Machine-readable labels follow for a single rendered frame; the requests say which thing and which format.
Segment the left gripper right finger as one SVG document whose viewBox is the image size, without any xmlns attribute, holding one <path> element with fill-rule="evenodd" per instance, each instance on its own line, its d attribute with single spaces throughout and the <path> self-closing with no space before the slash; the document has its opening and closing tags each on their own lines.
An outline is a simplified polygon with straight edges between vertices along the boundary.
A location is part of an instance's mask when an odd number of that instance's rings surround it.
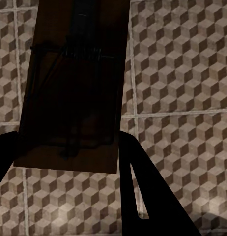
<svg viewBox="0 0 227 236">
<path fill-rule="evenodd" d="M 119 131 L 122 236 L 202 236 L 138 140 Z M 132 164 L 149 219 L 138 216 Z"/>
</svg>

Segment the mousetrap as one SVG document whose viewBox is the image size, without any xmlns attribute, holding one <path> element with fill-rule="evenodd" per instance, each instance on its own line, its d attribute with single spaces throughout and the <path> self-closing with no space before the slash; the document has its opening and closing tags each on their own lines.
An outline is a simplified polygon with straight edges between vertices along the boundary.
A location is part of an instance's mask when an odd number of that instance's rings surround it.
<svg viewBox="0 0 227 236">
<path fill-rule="evenodd" d="M 39 0 L 14 167 L 116 174 L 130 0 Z"/>
</svg>

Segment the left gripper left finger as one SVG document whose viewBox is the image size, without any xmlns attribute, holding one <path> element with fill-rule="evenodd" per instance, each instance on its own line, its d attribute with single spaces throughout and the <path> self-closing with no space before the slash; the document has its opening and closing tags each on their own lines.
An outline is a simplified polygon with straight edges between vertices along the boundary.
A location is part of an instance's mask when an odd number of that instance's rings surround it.
<svg viewBox="0 0 227 236">
<path fill-rule="evenodd" d="M 16 158 L 18 132 L 0 135 L 0 183 Z"/>
</svg>

